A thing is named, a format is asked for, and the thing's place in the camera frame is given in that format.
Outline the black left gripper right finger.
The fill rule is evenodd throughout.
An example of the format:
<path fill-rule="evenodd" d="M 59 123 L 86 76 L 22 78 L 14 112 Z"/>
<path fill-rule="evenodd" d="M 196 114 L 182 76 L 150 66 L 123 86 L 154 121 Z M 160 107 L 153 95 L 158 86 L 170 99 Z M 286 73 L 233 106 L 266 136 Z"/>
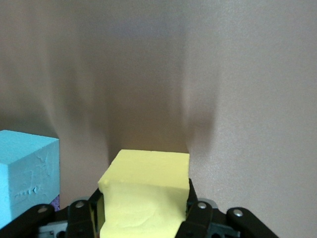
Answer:
<path fill-rule="evenodd" d="M 277 235 L 250 210 L 233 207 L 223 213 L 209 199 L 198 198 L 189 180 L 186 219 L 177 238 L 276 238 Z"/>

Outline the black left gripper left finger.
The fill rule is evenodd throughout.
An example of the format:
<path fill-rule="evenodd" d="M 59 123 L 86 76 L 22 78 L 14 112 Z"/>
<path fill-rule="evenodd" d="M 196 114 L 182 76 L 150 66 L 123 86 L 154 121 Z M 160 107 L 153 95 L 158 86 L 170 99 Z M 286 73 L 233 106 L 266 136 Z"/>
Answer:
<path fill-rule="evenodd" d="M 55 211 L 50 204 L 31 207 L 4 227 L 6 238 L 98 238 L 104 224 L 104 197 L 97 189 Z"/>

